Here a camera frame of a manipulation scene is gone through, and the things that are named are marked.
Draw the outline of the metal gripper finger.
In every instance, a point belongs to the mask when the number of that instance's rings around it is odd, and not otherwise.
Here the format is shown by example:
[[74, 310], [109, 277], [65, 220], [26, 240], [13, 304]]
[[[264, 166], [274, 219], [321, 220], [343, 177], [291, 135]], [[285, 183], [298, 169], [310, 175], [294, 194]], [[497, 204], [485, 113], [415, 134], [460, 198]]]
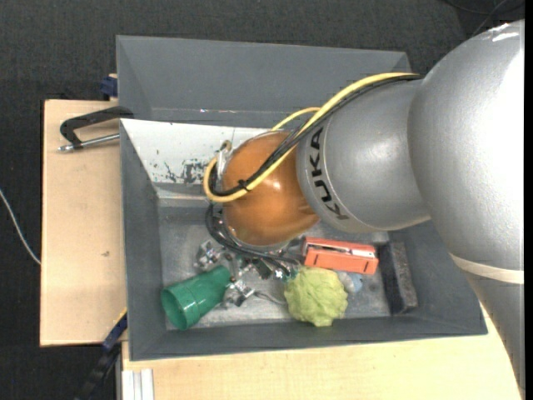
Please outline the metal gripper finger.
[[198, 270], [210, 270], [223, 264], [225, 248], [220, 244], [206, 240], [197, 249], [193, 267]]
[[225, 291], [222, 306], [224, 308], [240, 307], [254, 293], [255, 290], [247, 286], [242, 280], [235, 281]]

